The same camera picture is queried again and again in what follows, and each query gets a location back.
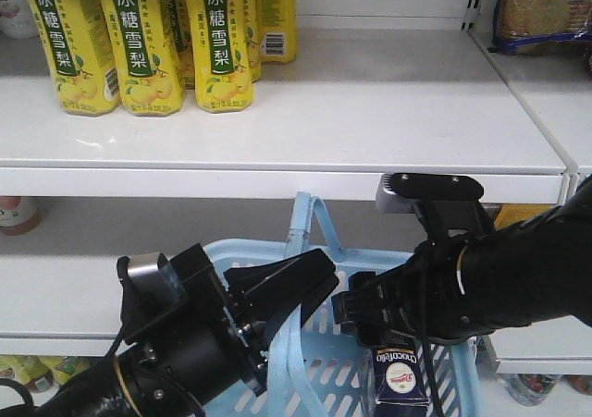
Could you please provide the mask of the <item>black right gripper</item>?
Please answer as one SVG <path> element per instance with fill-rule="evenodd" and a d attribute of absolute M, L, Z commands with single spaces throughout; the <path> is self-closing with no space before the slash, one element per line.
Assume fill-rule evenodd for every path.
<path fill-rule="evenodd" d="M 443 294 L 439 276 L 454 268 L 465 240 L 448 243 L 425 241 L 404 263 L 383 273 L 359 271 L 348 279 L 348 288 L 332 297 L 334 322 L 366 348 L 386 348 L 404 337 L 438 345 L 458 345 L 466 336 L 447 335 L 429 323 Z"/>

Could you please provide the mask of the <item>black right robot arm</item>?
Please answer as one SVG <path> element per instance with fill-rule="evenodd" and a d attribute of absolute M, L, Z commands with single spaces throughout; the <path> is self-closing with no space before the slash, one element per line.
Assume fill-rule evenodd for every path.
<path fill-rule="evenodd" d="M 376 203 L 412 209 L 427 238 L 384 273 L 360 271 L 331 299 L 335 322 L 358 343 L 400 337 L 455 345 L 469 337 L 564 316 L 591 321 L 591 184 L 563 205 L 495 228 L 465 176 L 386 174 Z"/>

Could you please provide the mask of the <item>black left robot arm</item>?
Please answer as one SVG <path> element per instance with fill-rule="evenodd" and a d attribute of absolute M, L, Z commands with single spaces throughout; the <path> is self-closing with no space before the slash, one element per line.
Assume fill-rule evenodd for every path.
<path fill-rule="evenodd" d="M 201 245 L 117 260 L 123 288 L 116 343 L 43 405 L 21 397 L 5 416 L 201 416 L 238 382 L 262 395 L 266 353 L 293 312 L 306 321 L 339 280 L 324 251 L 218 273 Z M 121 350 L 120 343 L 127 349 Z"/>

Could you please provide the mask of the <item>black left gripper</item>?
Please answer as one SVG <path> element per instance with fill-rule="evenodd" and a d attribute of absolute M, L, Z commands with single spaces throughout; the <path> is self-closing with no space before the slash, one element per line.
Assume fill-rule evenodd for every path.
<path fill-rule="evenodd" d="M 237 382 L 263 394 L 264 353 L 279 329 L 297 308 L 302 326 L 339 281 L 320 249 L 224 277 L 201 244 L 167 259 L 180 301 L 160 306 L 123 291 L 120 382 L 131 395 L 220 395 Z"/>

